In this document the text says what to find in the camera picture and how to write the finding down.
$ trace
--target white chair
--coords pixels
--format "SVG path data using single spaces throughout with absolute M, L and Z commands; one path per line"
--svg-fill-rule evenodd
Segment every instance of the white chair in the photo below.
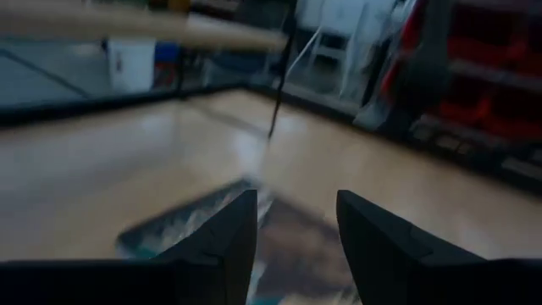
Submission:
M 362 41 L 360 34 L 362 27 L 368 14 L 368 3 L 364 0 L 321 0 L 319 8 L 319 17 L 314 19 L 315 8 L 314 3 L 311 3 L 311 8 L 305 10 L 305 16 L 301 16 L 301 27 L 303 20 L 307 24 L 316 24 L 318 28 L 309 40 L 309 43 L 300 52 L 298 58 L 292 63 L 294 64 L 310 49 L 308 68 L 312 68 L 316 57 L 325 56 L 339 61 L 341 67 L 341 79 L 339 95 L 342 96 L 348 84 L 348 77 L 351 74 L 352 67 L 357 58 L 361 55 Z M 346 45 L 342 48 L 327 47 L 322 44 L 323 35 L 333 35 L 345 38 Z

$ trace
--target red storage bin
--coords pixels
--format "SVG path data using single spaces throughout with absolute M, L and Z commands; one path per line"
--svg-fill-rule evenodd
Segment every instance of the red storage bin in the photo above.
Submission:
M 503 87 L 491 100 L 482 126 L 511 140 L 542 140 L 542 92 Z
M 488 81 L 458 75 L 442 103 L 430 112 L 463 125 L 475 125 L 489 112 L 487 94 L 491 86 Z
M 532 18 L 528 27 L 527 52 L 519 60 L 517 72 L 530 76 L 542 76 L 542 12 Z
M 423 28 L 427 1 L 418 2 L 401 36 L 401 48 L 415 48 Z M 477 64 L 501 66 L 516 48 L 516 31 L 524 14 L 456 3 L 453 8 L 448 56 Z

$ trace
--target white bucket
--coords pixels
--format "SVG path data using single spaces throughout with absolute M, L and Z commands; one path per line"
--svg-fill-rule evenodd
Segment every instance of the white bucket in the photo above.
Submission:
M 109 39 L 109 77 L 119 92 L 147 92 L 154 79 L 154 39 Z

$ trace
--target black pole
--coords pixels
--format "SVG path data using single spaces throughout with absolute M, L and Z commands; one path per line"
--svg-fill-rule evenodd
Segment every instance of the black pole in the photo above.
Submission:
M 271 129 L 269 130 L 268 139 L 271 139 L 274 132 L 274 126 L 277 122 L 277 114 L 279 113 L 280 104 L 282 103 L 282 89 L 285 86 L 286 82 L 286 72 L 288 71 L 288 62 L 290 61 L 290 53 L 292 49 L 292 45 L 294 44 L 294 36 L 296 33 L 296 16 L 295 16 L 295 10 L 292 11 L 293 14 L 290 16 L 290 37 L 288 37 L 288 42 L 286 43 L 285 49 L 282 51 L 282 55 L 280 57 L 280 63 L 279 63 L 279 75 L 280 75 L 280 83 L 279 87 L 277 88 L 277 100 L 274 105 L 274 111 L 273 111 L 273 120 L 271 121 Z
M 177 54 L 177 67 L 176 67 L 176 73 L 177 73 L 177 87 L 175 88 L 175 91 L 177 92 L 177 95 L 180 96 L 182 89 L 183 89 L 183 82 L 185 80 L 185 47 L 179 46 L 179 54 Z

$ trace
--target floor mat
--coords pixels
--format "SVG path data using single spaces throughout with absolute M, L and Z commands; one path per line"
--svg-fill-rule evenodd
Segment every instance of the floor mat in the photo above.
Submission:
M 121 239 L 124 255 L 159 254 L 252 188 L 258 190 L 259 229 L 249 303 L 359 303 L 338 230 L 253 180 L 238 180 L 126 231 L 124 237 L 132 237 Z M 153 229 L 158 223 L 160 231 Z

